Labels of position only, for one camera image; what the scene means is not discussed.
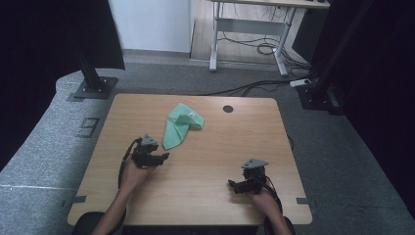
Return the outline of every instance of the white desk frame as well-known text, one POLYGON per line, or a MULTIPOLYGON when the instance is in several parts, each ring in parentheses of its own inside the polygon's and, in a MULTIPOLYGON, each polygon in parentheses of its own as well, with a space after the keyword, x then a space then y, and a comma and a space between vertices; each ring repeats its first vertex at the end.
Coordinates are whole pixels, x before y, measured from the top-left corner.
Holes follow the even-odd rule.
POLYGON ((308 2, 308 1, 237 1, 237 0, 211 0, 214 4, 214 32, 213 32, 213 42, 210 48, 210 71, 216 71, 216 62, 217 62, 217 33, 219 31, 226 32, 241 32, 241 33, 252 33, 252 34, 266 34, 266 35, 276 35, 281 36, 280 43, 277 47, 277 50, 274 52, 274 57, 277 62, 278 69, 282 76, 287 76, 287 70, 284 64, 284 59, 282 58, 282 51, 284 49, 284 44, 287 40, 288 33, 290 31, 294 14, 296 13, 297 7, 302 8, 329 8, 329 3, 318 3, 308 2), (241 4, 253 4, 253 5, 269 5, 269 6, 284 6, 289 7, 288 16, 285 22, 275 23, 275 22, 263 22, 263 21, 248 21, 248 20, 239 20, 239 19, 226 19, 219 16, 220 4, 224 3, 241 3, 241 4))

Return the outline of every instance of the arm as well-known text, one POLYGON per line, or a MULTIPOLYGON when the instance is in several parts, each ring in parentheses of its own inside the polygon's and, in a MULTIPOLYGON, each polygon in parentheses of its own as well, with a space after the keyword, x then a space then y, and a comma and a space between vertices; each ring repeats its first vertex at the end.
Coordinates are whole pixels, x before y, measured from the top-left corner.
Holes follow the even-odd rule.
POLYGON ((115 228, 124 213, 130 196, 154 169, 154 167, 139 168, 130 157, 127 159, 118 192, 92 234, 108 234, 115 228))
POLYGON ((262 187, 258 194, 247 193, 254 205, 264 213, 272 224, 275 235, 291 235, 284 216, 281 214, 278 204, 272 198, 268 190, 262 187))

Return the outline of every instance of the person's left hand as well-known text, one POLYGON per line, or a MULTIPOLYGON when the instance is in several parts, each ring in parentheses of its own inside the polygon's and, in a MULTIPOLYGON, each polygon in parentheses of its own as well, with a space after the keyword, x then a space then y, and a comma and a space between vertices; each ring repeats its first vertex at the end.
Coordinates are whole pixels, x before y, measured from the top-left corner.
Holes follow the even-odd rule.
POLYGON ((131 156, 125 161, 124 173, 122 174, 120 189, 133 192, 135 188, 141 185, 147 176, 155 169, 154 166, 137 167, 131 156))

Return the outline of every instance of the standing desk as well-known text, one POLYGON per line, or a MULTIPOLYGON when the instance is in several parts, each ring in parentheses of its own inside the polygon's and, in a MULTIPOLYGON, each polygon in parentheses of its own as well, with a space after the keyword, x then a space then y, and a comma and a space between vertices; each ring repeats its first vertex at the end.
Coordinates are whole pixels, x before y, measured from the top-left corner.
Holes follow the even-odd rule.
POLYGON ((288 32, 290 31, 293 22, 294 14, 297 8, 314 8, 327 9, 330 4, 327 0, 324 3, 319 3, 317 0, 209 0, 214 4, 213 10, 213 42, 210 48, 210 71, 216 71, 217 61, 217 33, 219 31, 226 32, 242 32, 252 34, 266 34, 281 36, 280 43, 277 50, 274 52, 274 57, 277 62, 278 69, 282 76, 287 76, 287 70, 282 58, 282 51, 287 40, 288 32), (263 22, 263 21, 248 21, 240 19, 226 19, 219 16, 220 4, 237 3, 237 4, 251 4, 251 5, 266 5, 266 6, 280 6, 288 7, 287 20, 284 23, 263 22))
POLYGON ((265 167, 282 201, 284 215, 294 224, 308 224, 305 194, 275 100, 269 98, 201 97, 119 94, 69 212, 69 224, 86 212, 105 212, 117 191, 121 159, 130 143, 149 133, 161 144, 165 121, 178 103, 205 119, 201 130, 190 129, 182 144, 168 150, 132 196, 126 225, 259 225, 263 215, 246 195, 236 195, 228 179, 243 181, 241 165, 251 158, 265 167), (231 106, 232 113, 225 113, 231 106))

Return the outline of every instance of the wall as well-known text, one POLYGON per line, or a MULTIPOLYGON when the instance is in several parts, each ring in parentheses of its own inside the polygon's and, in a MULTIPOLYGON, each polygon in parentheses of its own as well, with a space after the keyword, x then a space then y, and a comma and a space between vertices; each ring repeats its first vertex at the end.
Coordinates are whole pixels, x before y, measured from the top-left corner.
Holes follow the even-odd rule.
POLYGON ((190 52, 191 0, 110 0, 122 49, 190 52))

